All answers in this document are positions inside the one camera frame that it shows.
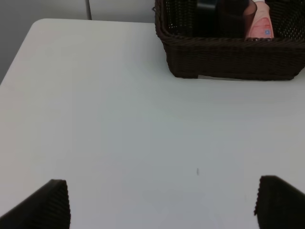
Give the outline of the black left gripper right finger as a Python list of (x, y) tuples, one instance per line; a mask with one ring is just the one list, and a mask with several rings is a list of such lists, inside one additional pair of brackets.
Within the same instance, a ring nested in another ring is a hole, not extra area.
[(277, 176), (262, 176), (254, 215), (261, 229), (303, 229), (305, 194)]

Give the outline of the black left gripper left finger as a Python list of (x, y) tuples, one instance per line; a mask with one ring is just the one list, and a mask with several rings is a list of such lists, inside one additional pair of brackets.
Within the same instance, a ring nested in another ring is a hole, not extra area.
[(66, 180), (51, 179), (0, 217), (2, 229), (68, 229), (71, 210)]

